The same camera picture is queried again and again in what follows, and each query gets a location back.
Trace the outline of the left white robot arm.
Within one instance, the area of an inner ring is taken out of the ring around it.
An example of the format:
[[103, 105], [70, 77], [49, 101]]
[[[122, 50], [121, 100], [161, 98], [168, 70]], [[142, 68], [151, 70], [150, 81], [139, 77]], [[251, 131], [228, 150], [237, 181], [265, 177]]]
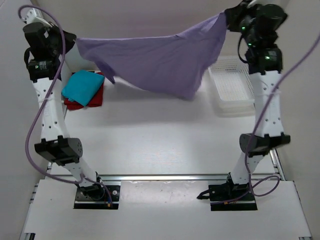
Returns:
[[24, 62], [37, 94], [41, 120], [40, 142], [35, 152], [48, 162], [68, 170], [76, 179], [75, 185], [93, 200], [105, 194], [101, 178], [83, 160], [83, 146], [78, 138], [70, 137], [65, 124], [62, 101], [60, 59], [63, 53], [62, 37], [57, 26], [41, 22], [28, 23], [23, 27], [29, 48]]

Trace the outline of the red t-shirt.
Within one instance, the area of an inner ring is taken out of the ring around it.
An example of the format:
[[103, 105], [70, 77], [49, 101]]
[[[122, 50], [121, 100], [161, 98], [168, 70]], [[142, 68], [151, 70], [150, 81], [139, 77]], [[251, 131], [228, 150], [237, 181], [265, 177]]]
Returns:
[[66, 105], [67, 109], [71, 111], [79, 110], [85, 107], [89, 107], [89, 108], [100, 107], [103, 103], [103, 92], [104, 92], [104, 82], [87, 106], [82, 106], [76, 101], [69, 100], [63, 96], [64, 104]]

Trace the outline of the teal t-shirt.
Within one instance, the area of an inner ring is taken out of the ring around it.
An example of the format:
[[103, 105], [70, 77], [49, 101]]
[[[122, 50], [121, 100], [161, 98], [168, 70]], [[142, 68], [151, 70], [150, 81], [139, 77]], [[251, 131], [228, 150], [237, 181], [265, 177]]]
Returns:
[[80, 70], [74, 73], [62, 89], [62, 95], [86, 107], [103, 85], [105, 77], [95, 72]]

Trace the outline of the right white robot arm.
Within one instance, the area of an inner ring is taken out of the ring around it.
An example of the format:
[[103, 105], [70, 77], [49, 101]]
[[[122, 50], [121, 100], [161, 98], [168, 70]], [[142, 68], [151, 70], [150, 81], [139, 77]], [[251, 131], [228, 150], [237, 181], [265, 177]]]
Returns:
[[283, 53], [276, 44], [277, 29], [288, 15], [276, 4], [262, 4], [256, 0], [243, 0], [225, 10], [227, 28], [240, 33], [247, 44], [243, 63], [248, 65], [253, 88], [255, 126], [251, 133], [239, 137], [241, 154], [228, 176], [230, 184], [224, 193], [230, 200], [238, 199], [244, 186], [250, 182], [259, 162], [272, 149], [287, 145], [291, 137], [285, 134], [280, 108], [279, 80], [282, 77]]

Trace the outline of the lavender t-shirt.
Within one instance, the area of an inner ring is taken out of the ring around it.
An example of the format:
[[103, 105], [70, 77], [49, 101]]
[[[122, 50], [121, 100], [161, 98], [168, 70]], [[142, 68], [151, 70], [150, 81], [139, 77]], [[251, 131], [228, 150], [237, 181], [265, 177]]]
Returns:
[[136, 88], [191, 100], [203, 74], [223, 48], [226, 14], [221, 12], [183, 32], [159, 37], [77, 38], [80, 56], [95, 63], [111, 82], [119, 77]]

